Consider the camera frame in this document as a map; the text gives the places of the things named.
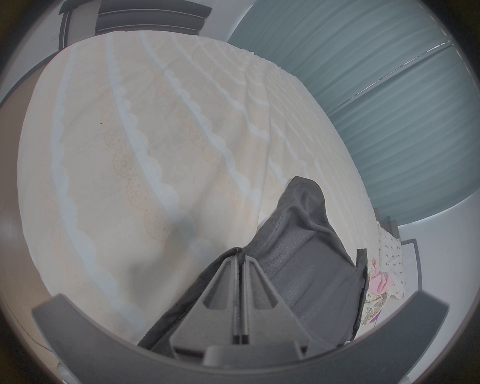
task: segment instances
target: brown floor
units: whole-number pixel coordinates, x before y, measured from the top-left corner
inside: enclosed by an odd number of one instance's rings
[[[44,369],[58,377],[58,360],[48,349],[31,315],[31,309],[51,295],[25,243],[17,192],[20,132],[43,69],[25,80],[0,108],[0,309],[25,349]]]

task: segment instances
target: black cloth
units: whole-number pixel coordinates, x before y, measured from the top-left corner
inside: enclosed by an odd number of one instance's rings
[[[312,338],[307,356],[352,340],[368,289],[367,253],[353,264],[328,223],[322,190],[294,177],[269,219],[243,249],[233,248],[210,264],[138,344],[173,357],[168,339],[229,256],[256,259]]]

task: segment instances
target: pillow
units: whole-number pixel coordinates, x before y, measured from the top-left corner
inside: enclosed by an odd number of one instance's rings
[[[379,267],[380,271],[393,278],[393,285],[387,290],[388,296],[401,299],[405,292],[406,275],[403,269],[403,254],[400,240],[388,233],[378,224]]]

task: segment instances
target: bed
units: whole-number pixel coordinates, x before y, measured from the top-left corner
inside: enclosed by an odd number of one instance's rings
[[[210,262],[252,239],[297,175],[319,184],[371,272],[372,205],[297,78],[204,37],[95,36],[36,84],[18,156],[24,236],[50,294],[137,343]]]

